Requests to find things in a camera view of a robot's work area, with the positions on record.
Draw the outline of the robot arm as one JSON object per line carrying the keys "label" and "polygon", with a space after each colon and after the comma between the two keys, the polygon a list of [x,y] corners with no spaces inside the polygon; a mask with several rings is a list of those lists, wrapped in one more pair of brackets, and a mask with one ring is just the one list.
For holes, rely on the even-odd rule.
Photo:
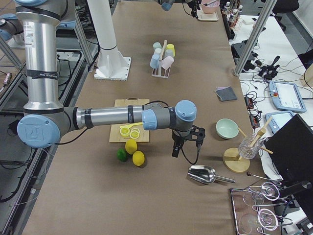
{"label": "robot arm", "polygon": [[75,27],[74,1],[18,0],[16,14],[23,23],[28,85],[24,117],[17,126],[22,142],[46,148],[60,144],[61,137],[74,130],[142,122],[145,130],[172,130],[174,157],[186,141],[195,141],[201,147],[204,133],[193,124],[197,108],[189,100],[182,100],[175,107],[152,103],[101,109],[64,107],[58,95],[56,28]]}
{"label": "robot arm", "polygon": [[182,4],[187,4],[191,9],[188,15],[197,18],[197,11],[200,10],[201,0],[156,0],[156,2],[161,5],[161,8],[165,11],[169,11],[175,2],[180,2]]}

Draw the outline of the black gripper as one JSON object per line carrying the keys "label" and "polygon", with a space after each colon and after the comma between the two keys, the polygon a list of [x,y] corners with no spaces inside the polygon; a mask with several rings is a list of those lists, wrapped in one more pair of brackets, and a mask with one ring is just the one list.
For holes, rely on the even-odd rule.
{"label": "black gripper", "polygon": [[179,130],[172,131],[172,139],[174,141],[172,157],[178,157],[179,152],[180,152],[180,147],[183,146],[183,144],[188,140],[188,136],[190,132],[191,132],[190,129],[187,131],[179,131]]}
{"label": "black gripper", "polygon": [[187,5],[191,9],[191,14],[196,15],[197,11],[200,10],[201,0],[188,0]]}

